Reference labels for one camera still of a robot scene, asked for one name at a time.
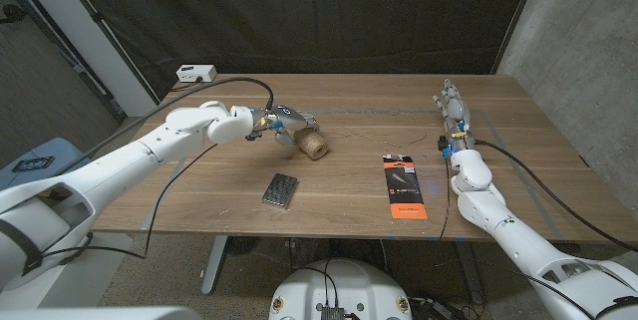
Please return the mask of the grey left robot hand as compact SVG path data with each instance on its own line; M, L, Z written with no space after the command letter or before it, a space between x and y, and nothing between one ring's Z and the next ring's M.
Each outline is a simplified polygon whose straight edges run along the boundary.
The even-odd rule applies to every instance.
M294 146L294 132L305 129L318 131L319 125L311 114L299 113L286 106L276 106L271 110L251 109L253 128L245 138L255 141L262 136L264 131L274 131L275 140L284 146Z

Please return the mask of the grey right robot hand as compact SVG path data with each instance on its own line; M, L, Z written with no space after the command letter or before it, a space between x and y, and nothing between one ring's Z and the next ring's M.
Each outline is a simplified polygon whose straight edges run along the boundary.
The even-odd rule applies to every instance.
M440 97L433 96L433 100L443 116L450 154L473 149L469 106L450 79L445 79L441 94Z

